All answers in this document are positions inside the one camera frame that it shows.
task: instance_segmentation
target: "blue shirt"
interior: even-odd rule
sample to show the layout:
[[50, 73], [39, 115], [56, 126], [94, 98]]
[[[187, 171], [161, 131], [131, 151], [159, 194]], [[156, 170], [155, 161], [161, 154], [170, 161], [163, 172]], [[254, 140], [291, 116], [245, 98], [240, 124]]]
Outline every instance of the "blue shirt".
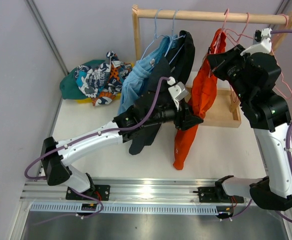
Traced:
[[[165, 54], [171, 37], [165, 36], [159, 47], [150, 53], [148, 56], [136, 62], [131, 73], [125, 79], [122, 84], [120, 106], [118, 114], [121, 114], [134, 104], [134, 102], [140, 97], [143, 92], [144, 82], [150, 76], [154, 65], [159, 62], [162, 54]], [[173, 40], [171, 48], [175, 48], [177, 45], [177, 40]]]

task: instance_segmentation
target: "orange garment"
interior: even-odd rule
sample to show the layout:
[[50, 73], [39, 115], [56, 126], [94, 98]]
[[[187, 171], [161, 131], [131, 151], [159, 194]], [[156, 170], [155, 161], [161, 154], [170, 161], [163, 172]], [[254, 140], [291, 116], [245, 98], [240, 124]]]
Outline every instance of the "orange garment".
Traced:
[[[226, 48], [226, 35], [221, 29], [218, 29], [215, 33], [215, 37], [210, 45], [210, 52], [215, 51], [215, 45], [220, 35], [220, 44], [216, 51], [217, 54], [223, 53]], [[210, 65], [207, 58], [204, 59], [202, 66], [194, 79], [191, 98], [188, 104], [192, 106], [194, 115], [201, 117], [202, 119], [206, 116], [206, 111], [211, 108], [217, 96], [217, 78], [210, 72]], [[195, 139], [198, 125], [186, 130], [178, 130], [175, 137], [175, 162], [173, 166], [177, 170], [182, 170], [184, 167], [185, 159], [190, 150], [191, 144]]]

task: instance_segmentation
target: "metal frame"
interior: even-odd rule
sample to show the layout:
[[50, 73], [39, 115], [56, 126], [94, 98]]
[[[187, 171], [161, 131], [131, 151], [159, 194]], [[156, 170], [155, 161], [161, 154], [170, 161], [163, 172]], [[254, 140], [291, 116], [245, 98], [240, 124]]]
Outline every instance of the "metal frame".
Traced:
[[[289, 209], [285, 212], [285, 214], [291, 219], [292, 218], [292, 210]], [[288, 234], [288, 237], [290, 240], [292, 240], [292, 223], [288, 222], [287, 220], [284, 220], [284, 225]]]
[[[193, 191], [212, 187], [216, 179], [94, 178], [96, 185], [110, 185], [105, 213], [217, 215], [217, 206], [229, 203], [200, 203]], [[76, 212], [82, 203], [65, 199], [67, 186], [48, 186], [45, 180], [27, 181], [20, 197], [12, 240], [20, 239], [29, 211]]]
[[52, 39], [52, 37], [50, 35], [50, 32], [47, 28], [47, 25], [45, 24], [34, 0], [24, 0], [24, 1], [25, 1], [26, 5], [28, 6], [30, 13], [34, 17], [34, 19], [38, 25], [38, 28], [41, 31], [41, 33], [43, 34], [50, 50], [54, 54], [61, 70], [63, 71], [63, 73], [65, 75], [68, 75], [69, 72], [67, 70], [67, 67], [66, 67], [66, 65], [65, 65], [65, 63], [64, 63], [64, 61], [63, 61], [63, 59], [62, 59], [62, 57], [57, 49], [57, 46], [56, 46], [54, 40]]
[[[292, 0], [282, 0], [282, 2], [281, 2], [280, 5], [278, 6], [278, 8], [277, 8], [275, 14], [277, 14], [277, 15], [278, 15], [278, 14], [283, 14], [283, 13], [286, 11], [286, 9], [291, 5], [291, 3], [292, 3]], [[275, 24], [270, 24], [270, 25], [269, 25], [269, 28], [271, 28], [271, 29], [275, 29], [276, 26], [277, 26], [277, 25], [275, 25]]]

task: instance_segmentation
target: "wooden tray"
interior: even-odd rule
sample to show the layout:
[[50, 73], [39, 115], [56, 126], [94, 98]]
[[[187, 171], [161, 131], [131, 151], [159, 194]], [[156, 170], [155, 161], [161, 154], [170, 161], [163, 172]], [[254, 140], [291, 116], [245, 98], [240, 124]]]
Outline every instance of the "wooden tray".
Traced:
[[[204, 122], [201, 126], [214, 126], [214, 127], [227, 127], [238, 128], [241, 125], [240, 109], [237, 109], [232, 113], [230, 112], [230, 89], [219, 88], [217, 89], [217, 97], [212, 107], [207, 111]], [[185, 100], [190, 99], [190, 94], [185, 97]]]

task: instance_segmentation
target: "clothes hanger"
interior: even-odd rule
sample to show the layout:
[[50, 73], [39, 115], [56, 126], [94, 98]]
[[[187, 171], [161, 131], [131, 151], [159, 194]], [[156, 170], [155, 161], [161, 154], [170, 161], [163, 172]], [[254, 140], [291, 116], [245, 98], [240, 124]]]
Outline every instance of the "clothes hanger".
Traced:
[[[226, 14], [226, 18], [225, 18], [225, 22], [224, 22], [224, 25], [225, 25], [225, 23], [226, 23], [226, 20], [227, 20], [227, 16], [228, 16], [228, 13], [229, 13], [229, 8], [226, 10], [226, 12], [225, 12], [225, 14]], [[247, 36], [247, 35], [244, 35], [243, 33], [245, 32], [245, 30], [246, 30], [246, 28], [247, 28], [247, 26], [248, 26], [248, 24], [249, 24], [249, 19], [250, 19], [250, 14], [247, 12], [247, 22], [246, 22], [246, 25], [245, 25], [245, 27], [244, 27], [244, 29], [242, 30], [242, 32], [240, 33], [240, 34], [238, 34], [237, 32], [235, 32], [234, 30], [232, 30], [232, 29], [230, 29], [230, 28], [227, 28], [227, 29], [225, 29], [225, 34], [226, 34], [226, 37], [228, 38], [228, 40], [235, 46], [235, 45], [237, 45], [237, 44], [239, 44], [239, 41], [240, 41], [240, 39], [241, 39], [241, 37], [242, 36], [244, 36], [244, 37], [246, 37], [246, 38], [249, 38], [249, 39], [253, 39], [253, 37], [250, 37], [250, 36]], [[284, 15], [284, 14], [280, 14], [280, 15], [283, 15], [285, 18], [286, 18], [286, 26], [288, 25], [288, 17], [286, 16], [286, 15]], [[238, 39], [237, 40], [235, 40], [228, 32], [233, 32], [235, 35], [237, 35], [238, 36]], [[273, 52], [273, 50], [271, 49], [271, 52], [272, 52], [272, 55], [275, 57], [275, 59], [276, 59], [276, 56], [275, 56], [275, 53]], [[274, 87], [279, 93], [281, 93], [281, 95], [285, 98], [285, 99], [287, 99], [287, 100], [289, 100], [289, 99], [291, 99], [292, 98], [292, 89], [290, 88], [290, 86], [289, 86], [289, 84], [287, 83], [287, 82], [285, 82], [284, 81], [284, 74], [283, 74], [283, 72], [281, 72], [281, 82], [283, 83], [283, 84], [285, 84], [286, 86], [287, 86], [287, 88], [288, 88], [288, 90], [289, 90], [289, 92], [290, 92], [290, 94], [291, 94], [291, 96], [290, 97], [287, 97], [283, 92], [281, 92], [280, 91], [280, 89], [278, 89], [276, 86]], [[232, 87], [230, 86], [230, 90], [231, 90], [231, 100], [233, 101], [233, 102], [236, 102], [237, 100], [238, 100], [238, 98], [237, 98], [237, 96], [233, 96], [233, 90], [232, 90]]]
[[[228, 18], [228, 13], [229, 13], [229, 8], [227, 8], [227, 10], [226, 10], [225, 13], [224, 13], [224, 15], [225, 15], [225, 20], [224, 20], [224, 23], [222, 24], [221, 32], [218, 34], [218, 38], [217, 38], [217, 41], [216, 41], [215, 50], [214, 50], [213, 54], [216, 54], [217, 49], [219, 48], [219, 45], [220, 45], [220, 38], [221, 38], [221, 33], [223, 32], [223, 30], [224, 30], [224, 28], [225, 28], [225, 24], [226, 24], [226, 22], [227, 22], [227, 18]], [[211, 70], [209, 71], [208, 77], [209, 77], [209, 78], [211, 77]]]
[[155, 34], [154, 34], [154, 39], [152, 40], [152, 42], [146, 47], [146, 50], [145, 52], [143, 53], [143, 55], [141, 56], [141, 59], [142, 60], [146, 54], [146, 51], [148, 50], [148, 48], [155, 42], [156, 39], [158, 39], [159, 37], [169, 37], [168, 35], [159, 35], [157, 36], [157, 16], [158, 16], [158, 13], [162, 10], [161, 9], [158, 9], [156, 15], [155, 15]]
[[175, 57], [178, 55], [178, 53], [180, 52], [180, 50], [182, 49], [182, 47], [184, 46], [185, 44], [182, 44], [181, 47], [179, 48], [179, 50], [177, 51], [176, 55], [174, 55], [174, 57], [170, 60], [169, 62], [169, 65], [172, 63], [172, 61], [175, 59]]
[[174, 38], [175, 17], [176, 17], [176, 14], [177, 14], [178, 11], [179, 11], [179, 9], [175, 11], [174, 17], [172, 18], [171, 40], [170, 40], [170, 43], [169, 43], [169, 45], [168, 45], [168, 49], [167, 49], [167, 51], [166, 51], [166, 53], [165, 53], [165, 57], [167, 56], [168, 51], [169, 51], [170, 48], [171, 48], [172, 42], [173, 42], [174, 40], [177, 40], [177, 39], [180, 39], [180, 38], [184, 38], [184, 37], [186, 36], [186, 35], [183, 35], [183, 36], [179, 36], [179, 37], [177, 37], [177, 38]]

